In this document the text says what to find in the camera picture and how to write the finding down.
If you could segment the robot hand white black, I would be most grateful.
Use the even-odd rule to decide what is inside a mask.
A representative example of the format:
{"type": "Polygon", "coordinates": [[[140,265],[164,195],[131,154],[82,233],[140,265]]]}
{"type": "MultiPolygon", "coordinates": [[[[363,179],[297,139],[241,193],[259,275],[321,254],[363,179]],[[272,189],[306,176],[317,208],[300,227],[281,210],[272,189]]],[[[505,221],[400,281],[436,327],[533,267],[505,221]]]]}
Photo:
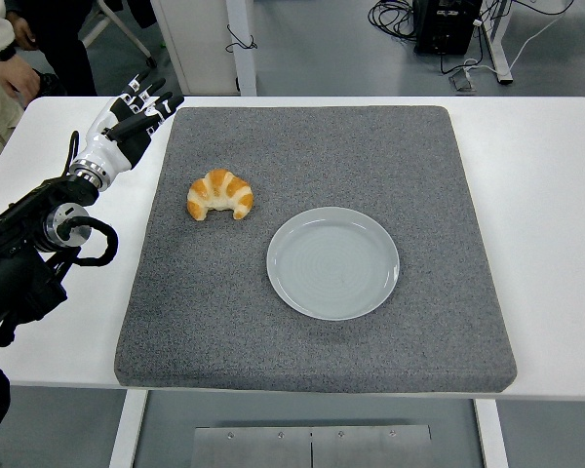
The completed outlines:
{"type": "Polygon", "coordinates": [[[67,172],[89,180],[98,190],[133,169],[153,135],[184,102],[184,96],[161,93],[166,80],[150,80],[147,71],[132,78],[110,99],[85,136],[85,147],[71,157],[67,172]]]}

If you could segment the person's hand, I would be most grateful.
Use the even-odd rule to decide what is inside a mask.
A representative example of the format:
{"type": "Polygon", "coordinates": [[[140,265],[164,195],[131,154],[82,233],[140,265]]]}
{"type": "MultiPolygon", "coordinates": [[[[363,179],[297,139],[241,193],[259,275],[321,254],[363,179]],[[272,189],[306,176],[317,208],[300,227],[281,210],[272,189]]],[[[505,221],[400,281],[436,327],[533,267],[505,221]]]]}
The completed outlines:
{"type": "Polygon", "coordinates": [[[18,55],[4,61],[0,69],[1,84],[6,93],[28,106],[40,91],[38,73],[18,55]]]}
{"type": "Polygon", "coordinates": [[[22,50],[35,51],[38,49],[36,36],[26,19],[14,11],[9,11],[6,14],[6,19],[12,25],[15,33],[15,41],[22,50]]]}

